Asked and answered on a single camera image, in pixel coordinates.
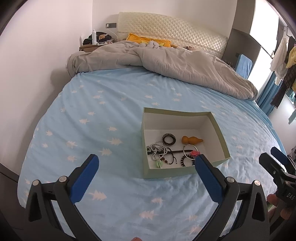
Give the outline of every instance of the box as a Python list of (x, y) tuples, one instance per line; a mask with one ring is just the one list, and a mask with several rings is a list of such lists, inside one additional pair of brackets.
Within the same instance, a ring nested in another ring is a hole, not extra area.
[[(184, 155), (183, 152), (174, 154), (177, 158), (177, 164), (176, 161), (171, 165), (163, 163), (162, 168), (156, 166), (156, 161), (152, 160), (152, 154), (147, 155), (146, 147), (161, 141), (162, 136), (166, 133), (171, 133), (176, 137), (176, 143), (168, 146), (172, 150), (183, 149), (184, 144), (181, 142), (183, 136), (195, 136), (203, 139), (202, 143), (198, 143), (195, 146), (214, 167), (230, 158), (222, 132), (211, 112), (182, 112), (145, 107), (141, 131), (144, 179), (196, 173), (195, 167), (192, 166), (192, 161), (188, 158), (184, 159), (186, 166), (181, 166), (180, 160)], [(185, 149), (194, 150), (194, 147), (188, 145)], [(172, 155), (167, 154), (165, 158), (171, 162)]]

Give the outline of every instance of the orange gourd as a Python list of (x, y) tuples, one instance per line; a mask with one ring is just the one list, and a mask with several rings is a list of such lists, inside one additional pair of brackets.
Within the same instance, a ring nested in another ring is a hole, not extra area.
[(199, 139), (197, 137), (189, 137), (189, 138), (187, 136), (182, 137), (183, 144), (196, 145), (197, 143), (201, 143), (201, 142), (203, 142), (203, 139)]

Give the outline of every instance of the human hand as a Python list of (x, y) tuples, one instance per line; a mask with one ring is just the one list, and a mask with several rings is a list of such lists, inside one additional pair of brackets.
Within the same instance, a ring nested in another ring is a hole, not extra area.
[[(274, 205), (274, 206), (277, 207), (278, 202), (279, 202), (279, 198), (278, 198), (275, 194), (269, 194), (269, 195), (267, 196), (266, 199), (267, 199), (267, 201), (270, 202), (272, 205)], [(269, 218), (271, 218), (271, 217), (273, 216), (275, 210), (276, 210), (276, 209), (274, 208), (274, 209), (272, 209), (272, 210), (270, 210), (270, 211), (268, 212), (268, 216), (269, 216)], [(289, 219), (289, 217), (291, 216), (292, 212), (293, 212), (293, 208), (291, 208), (291, 207), (284, 208), (284, 209), (281, 211), (281, 217), (282, 217), (283, 219)]]
[(140, 239), (138, 237), (134, 237), (131, 241), (142, 241), (142, 239)]

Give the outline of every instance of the wall outlet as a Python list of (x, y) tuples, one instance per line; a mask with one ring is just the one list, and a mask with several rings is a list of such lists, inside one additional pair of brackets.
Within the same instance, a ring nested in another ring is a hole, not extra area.
[(106, 28), (116, 28), (116, 23), (106, 23)]

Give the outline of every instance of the quilted cream headboard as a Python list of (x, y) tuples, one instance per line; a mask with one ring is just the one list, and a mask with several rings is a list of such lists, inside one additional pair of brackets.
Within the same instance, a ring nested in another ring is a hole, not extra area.
[(223, 35), (185, 20), (145, 12), (120, 12), (117, 31), (119, 41), (134, 33), (154, 39), (168, 39), (181, 47), (201, 48), (218, 58), (222, 58), (228, 40)]

